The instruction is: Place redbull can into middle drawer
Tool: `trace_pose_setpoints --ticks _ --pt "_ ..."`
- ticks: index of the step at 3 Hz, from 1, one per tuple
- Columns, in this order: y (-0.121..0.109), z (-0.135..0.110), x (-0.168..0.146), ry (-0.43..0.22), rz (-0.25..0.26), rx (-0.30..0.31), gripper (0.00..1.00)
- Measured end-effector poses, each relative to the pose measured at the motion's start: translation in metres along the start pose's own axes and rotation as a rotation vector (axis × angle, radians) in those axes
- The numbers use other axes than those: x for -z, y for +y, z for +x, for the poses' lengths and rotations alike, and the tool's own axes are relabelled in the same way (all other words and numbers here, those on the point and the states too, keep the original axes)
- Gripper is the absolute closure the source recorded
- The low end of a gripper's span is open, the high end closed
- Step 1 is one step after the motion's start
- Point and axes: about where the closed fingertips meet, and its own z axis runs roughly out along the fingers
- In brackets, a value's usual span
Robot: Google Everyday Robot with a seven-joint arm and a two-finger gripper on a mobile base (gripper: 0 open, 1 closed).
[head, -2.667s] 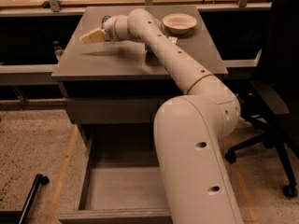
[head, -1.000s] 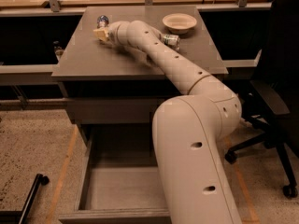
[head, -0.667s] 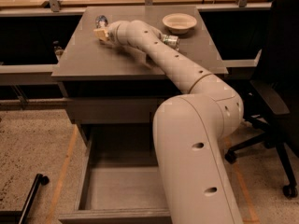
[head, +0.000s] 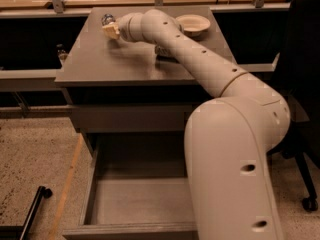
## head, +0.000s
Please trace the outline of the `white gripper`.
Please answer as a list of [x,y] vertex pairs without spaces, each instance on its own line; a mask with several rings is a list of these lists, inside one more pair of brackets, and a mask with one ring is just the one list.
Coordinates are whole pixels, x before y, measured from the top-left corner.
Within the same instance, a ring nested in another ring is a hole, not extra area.
[[124,15],[119,19],[118,24],[111,23],[104,25],[102,27],[103,33],[106,37],[113,40],[118,40],[121,36],[127,42],[144,42],[145,38],[142,34],[141,25],[142,17],[142,13]]

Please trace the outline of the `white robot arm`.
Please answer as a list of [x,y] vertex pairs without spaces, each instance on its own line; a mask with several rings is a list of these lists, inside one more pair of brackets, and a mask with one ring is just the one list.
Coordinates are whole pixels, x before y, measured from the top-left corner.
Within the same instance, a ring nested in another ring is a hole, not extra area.
[[211,97],[192,112],[184,137],[199,240],[284,240],[266,154],[288,131],[286,100],[160,10],[106,15],[102,28],[111,39],[165,49]]

